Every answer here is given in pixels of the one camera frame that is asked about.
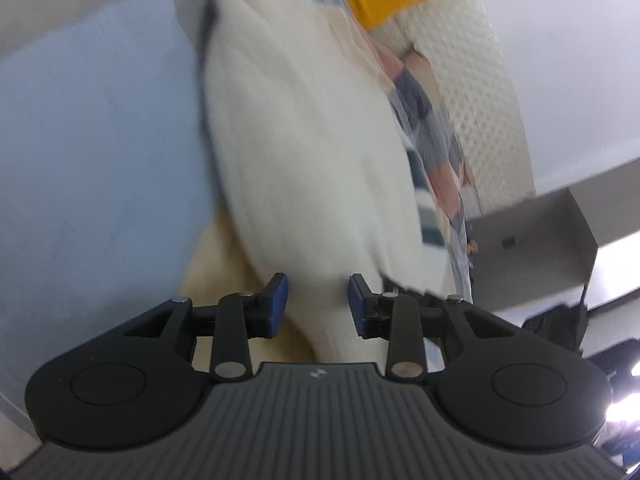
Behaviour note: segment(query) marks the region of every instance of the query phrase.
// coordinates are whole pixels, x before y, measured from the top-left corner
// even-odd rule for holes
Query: white wall
[[[538,192],[640,156],[640,0],[481,0]]]
[[[582,349],[589,357],[631,338],[640,338],[640,298],[589,320]]]

